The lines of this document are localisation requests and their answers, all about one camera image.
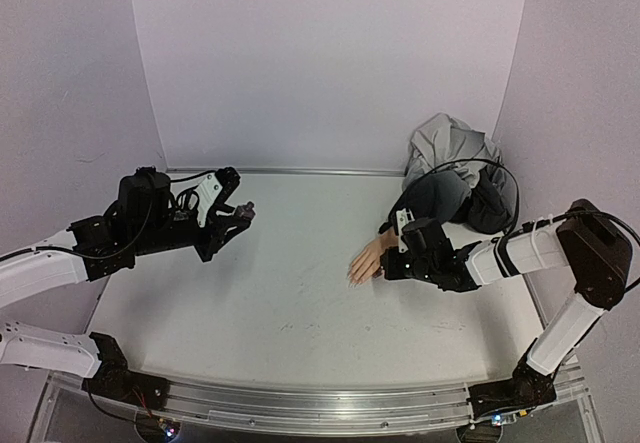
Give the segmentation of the nail polish bottle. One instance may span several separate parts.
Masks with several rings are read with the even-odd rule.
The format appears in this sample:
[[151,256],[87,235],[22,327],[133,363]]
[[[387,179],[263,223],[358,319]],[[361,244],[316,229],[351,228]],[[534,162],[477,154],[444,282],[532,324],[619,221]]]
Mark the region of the nail polish bottle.
[[235,209],[234,215],[238,218],[244,218],[251,221],[256,215],[255,204],[249,201],[243,205],[238,205]]

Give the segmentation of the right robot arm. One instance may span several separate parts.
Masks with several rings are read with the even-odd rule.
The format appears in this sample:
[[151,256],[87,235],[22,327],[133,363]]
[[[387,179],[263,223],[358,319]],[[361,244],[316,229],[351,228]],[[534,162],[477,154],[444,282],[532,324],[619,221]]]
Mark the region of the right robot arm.
[[453,247],[434,219],[396,218],[397,243],[381,256],[388,281],[417,280],[465,293],[548,270],[568,269],[574,287],[524,355],[522,370],[554,373],[603,314],[638,286],[629,279],[639,235],[620,218],[579,199],[569,210],[503,236]]

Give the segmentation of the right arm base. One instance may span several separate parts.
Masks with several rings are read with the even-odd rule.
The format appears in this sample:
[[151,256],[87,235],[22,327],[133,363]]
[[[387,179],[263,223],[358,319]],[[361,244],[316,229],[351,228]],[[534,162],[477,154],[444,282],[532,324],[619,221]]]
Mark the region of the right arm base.
[[495,416],[530,411],[556,400],[554,386],[560,365],[540,373],[524,354],[508,379],[472,385],[467,402],[471,405],[472,421],[493,420]]

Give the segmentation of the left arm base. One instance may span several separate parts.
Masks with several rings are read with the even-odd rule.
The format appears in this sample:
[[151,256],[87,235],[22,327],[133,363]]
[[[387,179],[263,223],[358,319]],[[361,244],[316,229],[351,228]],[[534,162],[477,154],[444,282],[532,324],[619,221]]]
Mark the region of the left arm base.
[[89,338],[97,346],[100,362],[97,372],[85,378],[82,389],[92,396],[138,405],[149,411],[165,408],[169,381],[166,378],[133,371],[115,338],[91,332]]

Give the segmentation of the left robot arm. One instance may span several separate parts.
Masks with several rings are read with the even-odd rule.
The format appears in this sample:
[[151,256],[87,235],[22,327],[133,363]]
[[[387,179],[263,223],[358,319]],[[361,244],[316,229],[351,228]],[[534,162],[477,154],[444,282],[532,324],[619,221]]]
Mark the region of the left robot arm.
[[[138,257],[192,247],[204,263],[246,231],[255,217],[248,202],[227,203],[241,177],[232,167],[192,176],[173,194],[175,179],[140,167],[120,180],[117,198],[101,215],[78,220],[53,236],[1,258],[1,305],[45,291],[93,282],[134,267]],[[116,400],[135,389],[128,364],[109,336],[69,334],[5,322],[1,362],[95,378]]]

